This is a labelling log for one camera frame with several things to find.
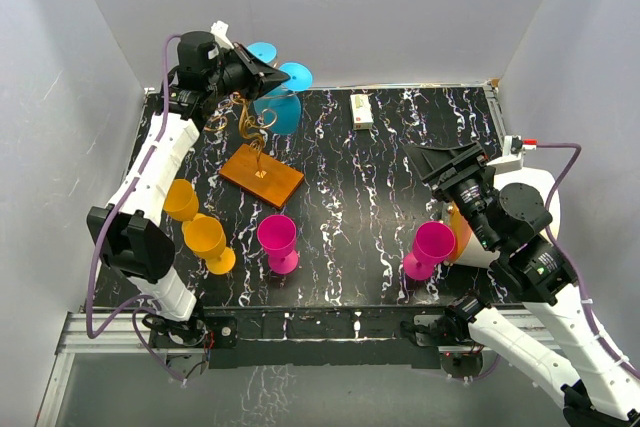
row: robotic arm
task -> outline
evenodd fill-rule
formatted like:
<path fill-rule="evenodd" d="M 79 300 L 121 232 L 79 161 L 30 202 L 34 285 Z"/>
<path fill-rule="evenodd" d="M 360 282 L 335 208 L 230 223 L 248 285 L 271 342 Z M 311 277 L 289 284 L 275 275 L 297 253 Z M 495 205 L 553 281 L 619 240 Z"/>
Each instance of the robotic arm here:
<path fill-rule="evenodd" d="M 495 189 L 495 168 L 487 165 L 479 144 L 457 149 L 409 145 L 405 151 L 433 196 L 455 202 L 483 248 L 500 253 L 490 265 L 496 277 L 541 320 L 567 358 L 475 295 L 450 305 L 432 332 L 494 349 L 563 407 L 572 426 L 640 426 L 640 382 L 632 368 L 625 369 L 627 359 L 597 320 L 598 334 L 591 331 L 575 270 L 540 235 L 552 218 L 538 191 L 521 183 Z"/>
<path fill-rule="evenodd" d="M 153 115 L 134 165 L 107 206 L 93 207 L 87 216 L 102 263 L 153 297 L 165 328 L 181 343 L 202 337 L 202 322 L 196 321 L 202 309 L 173 268 L 175 246 L 160 229 L 169 187 L 220 101 L 233 92 L 255 100 L 289 80 L 229 42 L 226 30 L 226 24 L 216 22 L 211 33 L 180 36 L 178 66 L 168 73 L 168 89 L 162 92 L 165 111 Z"/>

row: white wall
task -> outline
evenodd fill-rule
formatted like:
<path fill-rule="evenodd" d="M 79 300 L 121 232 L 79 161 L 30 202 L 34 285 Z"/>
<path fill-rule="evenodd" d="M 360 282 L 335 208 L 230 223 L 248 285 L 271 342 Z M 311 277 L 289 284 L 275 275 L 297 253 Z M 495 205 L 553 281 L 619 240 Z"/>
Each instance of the white wall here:
<path fill-rule="evenodd" d="M 559 239 L 640 366 L 640 0 L 545 0 L 500 82 L 511 131 L 583 145 Z M 567 153 L 527 157 L 558 172 Z"/>
<path fill-rule="evenodd" d="M 0 425 L 33 425 L 142 90 L 93 0 L 0 0 Z"/>
<path fill-rule="evenodd" d="M 500 77 L 542 0 L 96 0 L 134 72 L 158 85 L 167 32 L 224 19 L 316 85 Z"/>

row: black table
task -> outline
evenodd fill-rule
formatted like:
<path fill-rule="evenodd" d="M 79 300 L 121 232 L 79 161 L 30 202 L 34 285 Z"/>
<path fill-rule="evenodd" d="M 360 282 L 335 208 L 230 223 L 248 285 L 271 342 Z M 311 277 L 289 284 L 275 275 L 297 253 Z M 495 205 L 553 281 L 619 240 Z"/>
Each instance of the black table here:
<path fill-rule="evenodd" d="M 370 94 L 375 125 L 351 128 L 349 96 Z M 445 305 L 470 288 L 496 302 L 506 290 L 486 269 L 442 266 L 423 282 L 407 279 L 403 256 L 416 229 L 439 215 L 429 191 L 416 181 L 402 145 L 454 147 L 478 140 L 490 158 L 500 153 L 481 87 L 324 90 L 300 95 L 303 115 L 289 137 L 270 135 L 266 152 L 302 171 L 305 180 L 284 214 L 298 225 L 299 267 L 271 273 L 256 239 L 259 223 L 276 210 L 218 175 L 244 140 L 239 109 L 228 109 L 223 132 L 204 131 L 176 178 L 192 180 L 200 212 L 217 217 L 237 262 L 227 275 L 210 274 L 185 247 L 180 224 L 164 216 L 162 228 L 176 244 L 175 268 L 205 307 L 306 307 Z M 151 95 L 140 123 L 136 152 L 159 107 Z M 113 308 L 137 289 L 104 268 L 97 307 Z"/>

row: wooden board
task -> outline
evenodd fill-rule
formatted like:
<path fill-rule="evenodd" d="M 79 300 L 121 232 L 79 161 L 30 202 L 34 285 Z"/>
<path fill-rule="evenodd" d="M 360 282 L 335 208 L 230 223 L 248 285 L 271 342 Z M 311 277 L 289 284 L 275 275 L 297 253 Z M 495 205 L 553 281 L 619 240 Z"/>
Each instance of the wooden board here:
<path fill-rule="evenodd" d="M 258 173 L 256 153 L 248 144 L 242 144 L 222 166 L 220 175 L 281 209 L 302 183 L 304 174 L 264 153 L 260 156 L 260 167 L 263 176 Z"/>

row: white box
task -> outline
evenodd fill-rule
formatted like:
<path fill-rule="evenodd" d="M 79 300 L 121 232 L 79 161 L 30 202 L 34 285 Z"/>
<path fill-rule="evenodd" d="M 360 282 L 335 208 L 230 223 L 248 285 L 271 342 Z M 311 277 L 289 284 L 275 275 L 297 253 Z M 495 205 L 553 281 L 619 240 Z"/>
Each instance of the white box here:
<path fill-rule="evenodd" d="M 370 129 L 373 126 L 371 103 L 367 94 L 353 94 L 351 96 L 351 118 L 354 130 Z"/>

